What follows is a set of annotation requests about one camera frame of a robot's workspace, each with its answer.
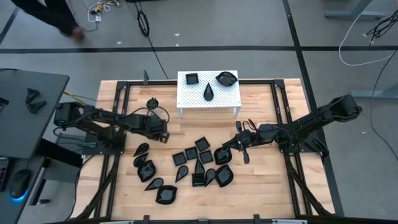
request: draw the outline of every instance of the blue light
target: blue light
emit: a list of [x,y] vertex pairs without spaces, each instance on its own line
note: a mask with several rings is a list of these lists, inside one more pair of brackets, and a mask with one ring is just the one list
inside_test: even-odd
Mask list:
[[28,191],[29,191],[29,189],[26,190],[25,193],[24,193],[21,197],[19,197],[19,198],[12,198],[12,197],[11,197],[11,200],[12,200],[13,202],[15,202],[15,203],[21,203],[21,202],[23,202],[24,199],[25,199],[25,197],[26,197],[26,195],[27,195],[27,193],[28,193]]

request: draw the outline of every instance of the wooden table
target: wooden table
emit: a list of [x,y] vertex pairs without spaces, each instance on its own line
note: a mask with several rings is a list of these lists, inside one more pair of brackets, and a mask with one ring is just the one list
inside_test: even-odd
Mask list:
[[[284,81],[290,110],[295,120],[308,113],[307,102],[300,79]],[[116,82],[101,82],[96,107],[112,110]],[[249,164],[244,164],[242,153],[232,150],[233,159],[229,166],[234,172],[234,180],[224,188],[219,188],[216,181],[206,188],[193,188],[190,174],[193,173],[195,160],[186,164],[190,169],[189,174],[178,183],[174,183],[178,167],[174,166],[172,154],[194,146],[197,139],[205,136],[211,145],[211,151],[214,152],[236,134],[236,120],[244,121],[250,118],[257,126],[261,123],[277,122],[270,86],[241,85],[242,108],[236,119],[231,109],[186,110],[184,118],[180,119],[176,96],[176,85],[131,88],[127,114],[145,106],[149,98],[156,97],[160,105],[170,113],[170,139],[167,144],[163,144],[137,134],[127,134],[126,150],[119,165],[112,220],[142,220],[144,215],[150,215],[151,220],[252,219],[253,214],[260,214],[261,218],[294,217],[284,157],[276,143],[249,148]],[[282,105],[280,93],[278,99]],[[286,122],[284,111],[282,117]],[[150,181],[141,183],[137,176],[137,168],[132,164],[133,154],[143,142],[150,145],[147,159],[152,159],[157,168],[155,177],[163,178],[165,185],[178,188],[177,199],[171,205],[157,204],[157,191],[144,191]],[[301,158],[309,189],[322,205],[333,213],[330,191],[319,155],[311,152],[301,153]],[[95,156],[81,171],[72,217],[82,212],[97,191],[102,162],[103,156]],[[205,164],[205,169],[217,167],[214,162]],[[298,186],[296,188],[301,211],[305,211],[301,191]],[[108,193],[105,192],[102,215],[105,214],[107,199]]]

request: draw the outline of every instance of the person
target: person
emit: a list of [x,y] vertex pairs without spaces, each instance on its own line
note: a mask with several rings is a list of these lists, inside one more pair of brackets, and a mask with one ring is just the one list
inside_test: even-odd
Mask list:
[[65,0],[11,0],[17,7],[41,21],[58,28],[61,34],[76,41],[84,39],[83,29],[79,27]]

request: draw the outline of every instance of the black desk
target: black desk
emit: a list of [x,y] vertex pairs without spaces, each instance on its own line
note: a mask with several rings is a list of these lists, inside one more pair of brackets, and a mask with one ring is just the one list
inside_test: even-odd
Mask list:
[[[11,159],[9,179],[5,190],[0,192],[0,223],[18,221],[40,171],[47,168],[52,159],[81,166],[79,154],[42,139],[68,81],[67,75],[15,70],[0,72],[0,97],[9,101],[0,111],[0,156]],[[37,100],[47,101],[36,114],[30,113],[25,106],[27,88],[40,92]],[[20,201],[12,200],[9,194],[11,180],[26,165],[32,172],[27,195]]]

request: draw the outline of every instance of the pegboard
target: pegboard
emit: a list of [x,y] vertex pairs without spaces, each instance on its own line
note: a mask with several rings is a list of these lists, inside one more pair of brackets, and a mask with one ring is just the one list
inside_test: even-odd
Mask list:
[[[177,78],[177,108],[235,108],[241,107],[239,81],[230,87],[218,83],[216,76],[221,72],[231,72],[238,77],[238,71],[192,71],[178,72]],[[187,85],[186,74],[197,73],[199,83]],[[214,93],[211,101],[203,97],[207,83],[210,83]]]

